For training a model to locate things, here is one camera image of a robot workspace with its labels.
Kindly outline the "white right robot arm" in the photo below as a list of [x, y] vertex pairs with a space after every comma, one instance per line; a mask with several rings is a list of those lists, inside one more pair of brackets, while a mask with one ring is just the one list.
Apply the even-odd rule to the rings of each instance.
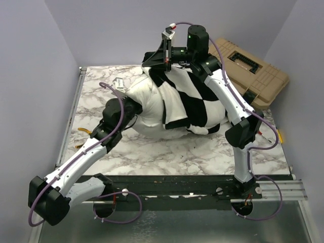
[[131, 87], [131, 96], [142, 106], [135, 129], [154, 138], [180, 138], [189, 133], [209, 135], [228, 119], [225, 137], [233, 147], [238, 181], [232, 191], [244, 198], [251, 192], [248, 149], [255, 140], [252, 107], [229, 80], [208, 44], [201, 52], [191, 47], [175, 49], [176, 57], [164, 64], [163, 48], [147, 52], [141, 63], [144, 78]]

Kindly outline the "white pillow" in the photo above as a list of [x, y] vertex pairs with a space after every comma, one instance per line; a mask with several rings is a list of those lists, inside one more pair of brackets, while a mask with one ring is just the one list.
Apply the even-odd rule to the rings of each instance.
[[126, 95], [143, 107], [143, 112], [138, 115], [133, 126], [136, 132], [154, 139], [177, 139], [190, 133], [181, 128], [172, 130], [163, 128], [163, 100], [150, 77], [143, 76], [136, 79]]

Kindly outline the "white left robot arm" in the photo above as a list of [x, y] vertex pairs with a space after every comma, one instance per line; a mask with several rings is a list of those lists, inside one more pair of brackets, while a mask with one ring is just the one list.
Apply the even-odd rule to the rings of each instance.
[[60, 223], [70, 208], [91, 198], [115, 200], [119, 192], [103, 174], [83, 183], [78, 179], [96, 161], [108, 154], [121, 140], [122, 131], [143, 111], [133, 99], [113, 98], [103, 110], [103, 118], [81, 149], [66, 163], [44, 178], [35, 176], [29, 183], [28, 206], [51, 226]]

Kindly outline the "black and white checkered pillowcase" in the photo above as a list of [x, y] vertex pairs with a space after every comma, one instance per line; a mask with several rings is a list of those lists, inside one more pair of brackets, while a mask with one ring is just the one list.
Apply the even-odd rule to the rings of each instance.
[[162, 124], [166, 130], [185, 129], [199, 135], [220, 130], [227, 111], [219, 98], [189, 69], [172, 66], [170, 72], [143, 67], [163, 100]]

